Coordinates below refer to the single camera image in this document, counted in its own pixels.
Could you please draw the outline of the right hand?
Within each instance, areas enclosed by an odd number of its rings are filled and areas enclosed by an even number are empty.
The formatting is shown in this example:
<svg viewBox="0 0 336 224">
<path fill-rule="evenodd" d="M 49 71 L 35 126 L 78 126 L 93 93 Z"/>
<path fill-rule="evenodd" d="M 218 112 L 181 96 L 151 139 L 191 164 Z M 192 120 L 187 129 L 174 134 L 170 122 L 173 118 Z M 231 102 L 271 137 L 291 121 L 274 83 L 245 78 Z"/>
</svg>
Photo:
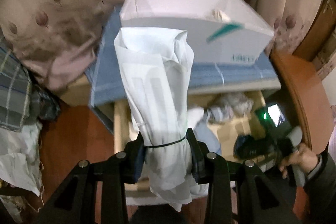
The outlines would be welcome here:
<svg viewBox="0 0 336 224">
<path fill-rule="evenodd" d="M 279 170 L 282 173 L 282 178 L 287 178 L 287 167 L 297 165 L 304 174 L 309 174 L 319 163 L 319 157 L 306 144 L 300 143 L 297 150 L 291 153 L 288 157 L 282 159 L 279 165 Z"/>
</svg>

